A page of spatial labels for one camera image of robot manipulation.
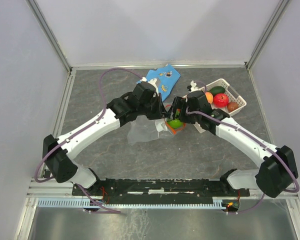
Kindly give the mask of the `peach fruit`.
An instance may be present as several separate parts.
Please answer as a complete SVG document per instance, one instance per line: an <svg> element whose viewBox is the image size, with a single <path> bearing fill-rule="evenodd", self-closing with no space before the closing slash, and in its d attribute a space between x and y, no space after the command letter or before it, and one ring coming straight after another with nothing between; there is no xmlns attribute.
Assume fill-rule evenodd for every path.
<svg viewBox="0 0 300 240"><path fill-rule="evenodd" d="M209 104L212 104L213 101L214 101L214 96L211 92L207 91L205 92L205 96L206 96L206 99L208 101Z"/></svg>

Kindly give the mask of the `clear zip top bag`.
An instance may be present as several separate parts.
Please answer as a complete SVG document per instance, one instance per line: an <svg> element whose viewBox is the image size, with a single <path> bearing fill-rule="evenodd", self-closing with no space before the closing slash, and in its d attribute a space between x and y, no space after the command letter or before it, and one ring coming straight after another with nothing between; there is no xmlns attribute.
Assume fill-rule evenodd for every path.
<svg viewBox="0 0 300 240"><path fill-rule="evenodd" d="M145 116L139 116L131 123L130 130L127 135L127 141L130 145L136 143L146 143L160 139L171 139L181 132L186 124L177 129L172 129L167 121L169 118L149 120Z"/></svg>

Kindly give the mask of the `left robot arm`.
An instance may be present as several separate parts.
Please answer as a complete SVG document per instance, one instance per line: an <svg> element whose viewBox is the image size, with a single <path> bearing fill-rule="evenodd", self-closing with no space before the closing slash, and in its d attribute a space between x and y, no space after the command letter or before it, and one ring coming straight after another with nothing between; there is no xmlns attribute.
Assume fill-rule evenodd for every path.
<svg viewBox="0 0 300 240"><path fill-rule="evenodd" d="M58 183L79 184L89 195L96 195L101 183L89 168L80 166L75 158L102 136L133 122L139 116L159 120L166 116L157 87L149 82L138 83L127 92L106 104L95 117L64 135L43 140L43 162Z"/></svg>

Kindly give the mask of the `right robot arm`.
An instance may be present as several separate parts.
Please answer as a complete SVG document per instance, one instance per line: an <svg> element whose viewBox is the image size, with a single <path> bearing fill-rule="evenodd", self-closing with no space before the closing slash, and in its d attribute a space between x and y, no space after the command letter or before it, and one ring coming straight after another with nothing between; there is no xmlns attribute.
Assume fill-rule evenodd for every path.
<svg viewBox="0 0 300 240"><path fill-rule="evenodd" d="M280 193L297 193L300 185L294 152L284 145L277 147L239 125L228 113L208 103L206 95L195 90L186 97L174 98L168 111L182 123L199 124L202 129L228 141L256 165L251 170L231 170L219 183L221 193L232 195L239 189L259 189L276 198Z"/></svg>

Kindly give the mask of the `green watermelon ball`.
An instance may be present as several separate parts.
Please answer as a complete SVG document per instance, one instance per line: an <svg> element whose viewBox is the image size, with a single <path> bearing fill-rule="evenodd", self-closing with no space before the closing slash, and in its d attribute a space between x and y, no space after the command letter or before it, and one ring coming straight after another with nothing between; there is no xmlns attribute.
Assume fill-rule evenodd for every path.
<svg viewBox="0 0 300 240"><path fill-rule="evenodd" d="M172 129L178 129L183 126L183 123L179 119L170 119L167 121L167 124L172 128Z"/></svg>

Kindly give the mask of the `red apple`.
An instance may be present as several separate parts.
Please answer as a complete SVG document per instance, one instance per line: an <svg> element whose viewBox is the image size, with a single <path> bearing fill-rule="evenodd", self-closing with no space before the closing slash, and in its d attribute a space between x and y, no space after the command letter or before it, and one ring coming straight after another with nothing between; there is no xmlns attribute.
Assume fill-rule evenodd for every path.
<svg viewBox="0 0 300 240"><path fill-rule="evenodd" d="M213 98L213 104L217 108L224 108L229 104L229 98L224 93L218 93Z"/></svg>

